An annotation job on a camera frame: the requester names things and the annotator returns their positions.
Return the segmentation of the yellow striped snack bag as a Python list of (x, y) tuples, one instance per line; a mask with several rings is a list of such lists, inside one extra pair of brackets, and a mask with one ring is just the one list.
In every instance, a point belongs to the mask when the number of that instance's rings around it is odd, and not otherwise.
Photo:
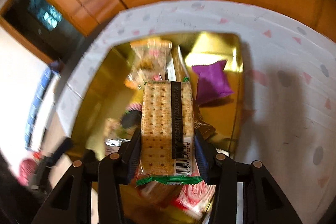
[(131, 111), (142, 111), (142, 98), (132, 98), (125, 108), (126, 113)]

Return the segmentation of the purple snack pouch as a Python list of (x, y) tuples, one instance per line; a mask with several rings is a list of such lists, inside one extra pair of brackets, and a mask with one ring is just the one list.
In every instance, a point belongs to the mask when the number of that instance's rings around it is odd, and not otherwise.
[(227, 60), (219, 60), (210, 65), (194, 65), (192, 70), (198, 75), (196, 101), (202, 105), (233, 94), (224, 73)]

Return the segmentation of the sesame bar clear packet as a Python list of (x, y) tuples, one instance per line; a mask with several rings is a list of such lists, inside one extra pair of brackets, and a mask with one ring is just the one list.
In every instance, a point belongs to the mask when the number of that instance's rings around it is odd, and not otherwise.
[(139, 193), (141, 197), (150, 203), (158, 205), (169, 203), (170, 200), (180, 194), (181, 190), (181, 185), (165, 185), (157, 181), (152, 181), (146, 184)]

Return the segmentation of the long white gold box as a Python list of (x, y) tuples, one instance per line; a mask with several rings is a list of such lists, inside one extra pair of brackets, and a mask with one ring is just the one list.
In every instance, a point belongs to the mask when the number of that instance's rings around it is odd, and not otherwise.
[(189, 72), (179, 45), (172, 47), (167, 59), (166, 79), (182, 83), (190, 80)]

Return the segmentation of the orange nut snack bag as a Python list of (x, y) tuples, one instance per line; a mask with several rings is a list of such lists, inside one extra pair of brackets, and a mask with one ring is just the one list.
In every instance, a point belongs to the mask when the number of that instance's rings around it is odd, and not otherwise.
[(149, 38), (131, 42), (130, 46), (134, 52), (134, 60), (124, 81), (125, 86), (137, 90), (142, 89), (148, 81), (164, 81), (171, 42)]

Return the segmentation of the gold rectangular tin box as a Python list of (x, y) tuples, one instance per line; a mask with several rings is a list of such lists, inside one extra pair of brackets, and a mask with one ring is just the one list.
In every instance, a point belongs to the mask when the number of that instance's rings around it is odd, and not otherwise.
[[(215, 128), (213, 134), (206, 135), (207, 141), (233, 155), (240, 137), (244, 101), (244, 69), (239, 37), (202, 31), (167, 34), (161, 39), (181, 49), (187, 69), (194, 65), (227, 61), (224, 71), (233, 94), (201, 106), (199, 113), (206, 123)], [(93, 150), (98, 159), (104, 157), (105, 122), (109, 118), (120, 119), (134, 94), (134, 90), (124, 84), (133, 60), (134, 52), (129, 42), (108, 52), (75, 119), (71, 135), (74, 146), (68, 153), (71, 159), (80, 159), (88, 149)], [(121, 186), (120, 193), (125, 216), (136, 223), (204, 223), (210, 214), (209, 207), (204, 213), (195, 214), (170, 203), (151, 205), (134, 183)]]

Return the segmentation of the yellow green foil snack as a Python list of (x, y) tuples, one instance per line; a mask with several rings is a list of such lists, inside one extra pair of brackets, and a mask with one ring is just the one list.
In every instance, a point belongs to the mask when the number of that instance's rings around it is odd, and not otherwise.
[(117, 152), (120, 146), (132, 139), (136, 129), (141, 127), (141, 111), (130, 110), (120, 119), (108, 118), (104, 127), (106, 154)]

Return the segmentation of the white patterned tablecloth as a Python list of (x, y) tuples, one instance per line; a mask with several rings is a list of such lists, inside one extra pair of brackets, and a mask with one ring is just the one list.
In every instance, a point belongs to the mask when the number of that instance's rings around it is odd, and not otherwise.
[(242, 43), (245, 99), (235, 159), (260, 160), (303, 223), (335, 223), (335, 43), (285, 15), (242, 3), (159, 2), (119, 13), (89, 40), (56, 112), (66, 135), (108, 49), (147, 34), (214, 31)]

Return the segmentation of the red snack packet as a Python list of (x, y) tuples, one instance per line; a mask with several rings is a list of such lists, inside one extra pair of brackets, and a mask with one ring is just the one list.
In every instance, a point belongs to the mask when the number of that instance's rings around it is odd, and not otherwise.
[(183, 185), (179, 196), (173, 198), (170, 205), (199, 220), (209, 208), (215, 189), (215, 185), (207, 185), (204, 181)]

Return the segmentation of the brown pastry packet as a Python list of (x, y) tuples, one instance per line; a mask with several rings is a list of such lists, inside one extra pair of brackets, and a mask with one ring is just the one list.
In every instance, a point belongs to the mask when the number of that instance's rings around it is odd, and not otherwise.
[(206, 123), (197, 111), (194, 112), (194, 128), (199, 130), (205, 140), (213, 136), (216, 132), (216, 128)]

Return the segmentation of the cracker pack green ends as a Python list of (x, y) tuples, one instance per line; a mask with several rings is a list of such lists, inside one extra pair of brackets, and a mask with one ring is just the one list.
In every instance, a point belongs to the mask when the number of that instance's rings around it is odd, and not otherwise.
[(137, 185), (202, 181), (194, 156), (194, 107), (189, 82), (148, 81), (143, 87)]

